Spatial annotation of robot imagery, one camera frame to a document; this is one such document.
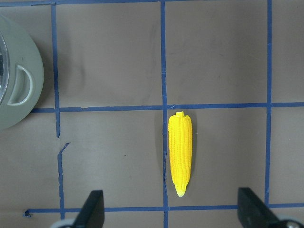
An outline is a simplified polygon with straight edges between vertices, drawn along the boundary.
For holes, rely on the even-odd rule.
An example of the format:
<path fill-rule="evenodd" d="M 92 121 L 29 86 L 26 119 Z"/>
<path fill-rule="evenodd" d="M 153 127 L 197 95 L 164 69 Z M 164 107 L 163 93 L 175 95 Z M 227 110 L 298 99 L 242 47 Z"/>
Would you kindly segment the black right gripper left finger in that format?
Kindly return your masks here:
<path fill-rule="evenodd" d="M 78 216 L 74 228 L 102 228 L 105 222 L 104 195 L 102 190 L 93 190 L 89 194 Z"/>

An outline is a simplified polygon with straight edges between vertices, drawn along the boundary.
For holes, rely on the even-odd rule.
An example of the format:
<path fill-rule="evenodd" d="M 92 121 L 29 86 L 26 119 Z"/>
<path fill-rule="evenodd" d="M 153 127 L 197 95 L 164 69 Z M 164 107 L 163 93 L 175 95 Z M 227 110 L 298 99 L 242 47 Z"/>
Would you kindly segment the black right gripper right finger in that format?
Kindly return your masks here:
<path fill-rule="evenodd" d="M 238 188 L 237 193 L 237 217 L 243 228 L 282 228 L 279 218 L 250 188 Z"/>

